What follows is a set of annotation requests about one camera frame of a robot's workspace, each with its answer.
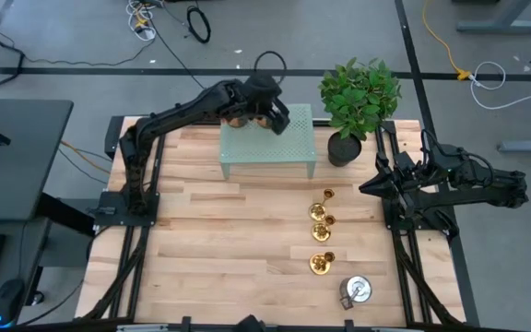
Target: wooden table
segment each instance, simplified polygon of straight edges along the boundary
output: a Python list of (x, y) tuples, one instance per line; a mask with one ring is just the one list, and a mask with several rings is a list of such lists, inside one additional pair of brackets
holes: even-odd
[[(125, 118), (123, 131), (135, 120)], [(400, 149), (418, 160), (419, 122), (395, 125)], [(169, 133), (159, 178), (159, 220), (148, 241), (136, 321), (180, 323), (189, 315), (194, 324), (236, 324), (254, 314), (273, 325), (343, 326), (352, 319), (356, 326), (404, 326), (395, 252), (381, 201), (358, 190), (377, 173), (374, 135), (362, 142), (355, 161), (337, 168), (326, 156), (334, 131), (315, 128), (318, 162), (311, 180), (302, 163), (234, 165), (225, 181), (218, 163), (218, 126)], [(387, 137), (385, 145), (390, 147)], [(117, 152), (108, 188), (117, 191), (123, 183)], [(336, 192), (325, 205), (337, 222), (331, 238), (318, 243), (307, 209), (321, 201), (325, 188)], [(124, 227), (112, 227), (95, 240), (77, 316), (88, 312), (114, 279), (123, 238)], [(426, 280), (450, 312), (464, 320), (444, 236), (419, 231), (418, 240)], [(335, 253), (336, 261), (327, 275), (316, 276), (308, 260), (326, 251)], [(372, 297), (345, 311), (339, 283), (354, 275), (369, 279)], [(417, 291), (409, 284), (420, 321)], [(122, 315), (129, 282), (124, 289)]]

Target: desk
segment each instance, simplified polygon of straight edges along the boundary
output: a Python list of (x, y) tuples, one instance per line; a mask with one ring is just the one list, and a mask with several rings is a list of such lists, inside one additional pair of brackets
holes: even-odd
[(93, 219), (42, 192), (61, 142), (71, 101), (0, 100), (0, 133), (11, 139), (0, 147), (0, 287), (18, 275), (18, 248), (22, 228), (21, 277), (26, 299), (31, 299), (41, 273), (40, 257), (51, 223), (93, 235)]
[[(123, 131), (135, 120), (126, 118)], [(420, 159), (419, 122), (395, 124), (400, 149)], [(189, 315), (194, 324), (236, 324), (254, 314), (272, 325), (343, 326), (352, 319), (356, 326), (404, 326), (381, 201), (358, 191), (377, 173), (374, 135), (362, 142), (356, 160), (336, 168), (326, 156), (334, 131), (314, 130), (317, 168), (311, 180), (304, 177), (303, 164), (267, 164), (234, 165), (225, 181), (218, 163), (218, 126), (169, 133), (159, 176), (158, 224), (148, 240), (136, 322), (180, 323)], [(116, 150), (109, 182), (113, 191), (124, 184)], [(321, 201), (325, 188), (336, 192), (325, 205), (337, 223), (329, 241), (318, 243), (306, 211)], [(450, 312), (464, 320), (448, 243), (437, 231), (418, 235), (426, 280)], [(76, 316), (88, 312), (114, 279), (123, 237), (124, 227), (112, 227), (95, 240)], [(308, 259), (325, 251), (333, 251), (336, 261), (329, 274), (315, 276)], [(370, 280), (372, 297), (344, 311), (339, 283), (356, 274)], [(417, 292), (410, 285), (420, 320)], [(125, 289), (121, 315), (128, 282)]]

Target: gray floor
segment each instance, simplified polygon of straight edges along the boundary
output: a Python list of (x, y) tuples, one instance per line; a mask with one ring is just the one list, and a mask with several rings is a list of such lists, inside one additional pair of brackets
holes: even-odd
[[(508, 73), (531, 74), (527, 63), (531, 59), (531, 35), (467, 35), (455, 31), (458, 19), (489, 18), (501, 12), (505, 3), (491, 7), (433, 1), (428, 21), (450, 43), (460, 67), (474, 70), (482, 61), (496, 61)], [(421, 70), (452, 73), (443, 47), (422, 25), (422, 5), (421, 0), (405, 1)], [(182, 18), (187, 6), (189, 3), (169, 4), (174, 14)], [(31, 58), (119, 61), (142, 46), (126, 27), (124, 7), (124, 2), (116, 0), (99, 0), (95, 6), (86, 0), (16, 1), (0, 30)], [(201, 2), (201, 7), (212, 24), (213, 39), (208, 45), (184, 38), (185, 30), (166, 13), (155, 11), (159, 32), (192, 68), (249, 68), (259, 53), (271, 49), (282, 53), (292, 69), (332, 68), (358, 56), (364, 61), (381, 57), (396, 71), (410, 70), (392, 1), (214, 0)], [(531, 19), (531, 6), (522, 18)], [(0, 66), (12, 65), (13, 60), (2, 53)], [(263, 66), (279, 64), (268, 59)], [(178, 68), (179, 64), (156, 42), (139, 59), (122, 67)], [(222, 77), (198, 79), (210, 84)], [(282, 99), (288, 103), (309, 102), (315, 117), (325, 116), (316, 89), (318, 81), (317, 77), (288, 77), (282, 86)], [(404, 98), (395, 118), (420, 119), (412, 81), (403, 80), (402, 84)], [(531, 330), (531, 155), (501, 154), (495, 149), (503, 139), (531, 139), (531, 101), (505, 110), (486, 111), (472, 100), (468, 82), (426, 80), (424, 84), (442, 142), (476, 152), (497, 168), (527, 174), (530, 202), (523, 207), (460, 207), (456, 216), (481, 324)], [(161, 111), (198, 92), (189, 77), (26, 75), (0, 88), (0, 98), (74, 101), (75, 110), (64, 139), (80, 148), (102, 152), (111, 115)], [(485, 104), (497, 105), (530, 93), (531, 83), (512, 82), (495, 92), (480, 91), (478, 97)], [(85, 162), (77, 158), (74, 161), (92, 175), (107, 180)], [(45, 189), (54, 196), (95, 198), (102, 187), (61, 157), (55, 160)], [(46, 272), (41, 288), (47, 294), (47, 302), (25, 310), (22, 320), (55, 305), (82, 276), (83, 269), (79, 268), (66, 273), (62, 269)], [(74, 297), (46, 321), (69, 320), (76, 303)]]

